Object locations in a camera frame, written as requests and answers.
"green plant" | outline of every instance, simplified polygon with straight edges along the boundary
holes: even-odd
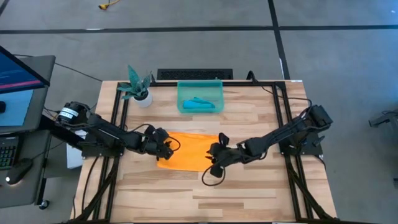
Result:
[[[120,83],[121,87],[118,88],[118,90],[125,91],[127,93],[127,95],[122,96],[124,100],[128,100],[132,97],[144,96],[148,91],[150,77],[152,75],[152,73],[150,73],[141,79],[130,65],[128,68],[130,83]]]

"keyboard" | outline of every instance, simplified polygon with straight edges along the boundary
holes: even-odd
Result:
[[[21,142],[19,136],[0,137],[0,170],[10,169],[14,165]]]
[[[232,80],[232,69],[158,69],[158,80]]]

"monitor screen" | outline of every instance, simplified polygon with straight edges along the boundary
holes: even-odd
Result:
[[[0,49],[0,93],[42,88],[47,83],[18,58]]]

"wooden tabletop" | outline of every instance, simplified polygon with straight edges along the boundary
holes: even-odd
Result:
[[[96,113],[110,120],[116,94],[116,81],[103,82]],[[302,82],[286,81],[289,97],[305,98]],[[176,106],[177,87],[151,87],[153,103],[139,108],[129,102],[126,124],[133,129],[150,123],[167,131],[185,133],[225,133],[235,144],[254,136],[263,136],[278,128],[274,99],[259,86],[226,86],[221,114],[181,115]],[[117,121],[123,104],[120,103]],[[293,117],[307,102],[290,100]],[[331,216],[336,216],[323,164],[313,156],[302,156],[309,191]],[[94,159],[87,159],[81,170],[76,192],[76,215],[81,213],[81,196]],[[102,159],[91,175],[85,206],[97,191]],[[154,156],[125,151],[119,164],[114,194],[112,222],[266,222],[295,220],[284,158],[278,145],[269,148],[262,161],[226,169],[225,181],[216,187],[201,182],[202,172],[161,169]],[[218,180],[207,177],[206,180]],[[303,217],[302,194],[297,189]],[[100,217],[104,217],[105,203]]]

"teal plastic container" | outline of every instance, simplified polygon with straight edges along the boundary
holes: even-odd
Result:
[[[183,107],[185,100],[194,97],[209,101],[214,108]],[[221,80],[184,80],[177,83],[177,108],[183,114],[220,113],[224,109],[223,82]]]

